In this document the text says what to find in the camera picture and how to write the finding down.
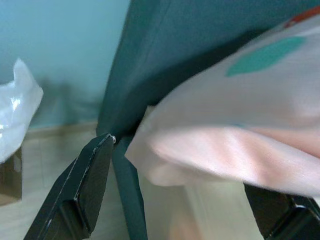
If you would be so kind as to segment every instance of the wall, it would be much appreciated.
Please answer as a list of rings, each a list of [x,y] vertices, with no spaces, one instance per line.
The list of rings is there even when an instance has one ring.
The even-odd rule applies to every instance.
[[[0,81],[20,57],[43,88],[34,128],[95,121],[130,0],[0,0]]]

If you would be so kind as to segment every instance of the white plastic bag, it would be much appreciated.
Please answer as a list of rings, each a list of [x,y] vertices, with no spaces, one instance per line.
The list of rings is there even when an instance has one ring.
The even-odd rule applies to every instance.
[[[14,64],[13,76],[0,85],[0,164],[21,146],[44,94],[21,59]]]
[[[141,124],[126,157],[160,186],[233,179],[320,196],[317,11],[173,90]]]

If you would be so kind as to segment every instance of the floor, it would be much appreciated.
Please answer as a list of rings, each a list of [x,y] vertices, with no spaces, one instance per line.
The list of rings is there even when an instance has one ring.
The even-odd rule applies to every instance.
[[[0,207],[0,240],[22,240],[57,177],[95,137],[93,129],[31,137],[22,145],[22,201]],[[106,191],[91,240],[129,240],[115,173]]]

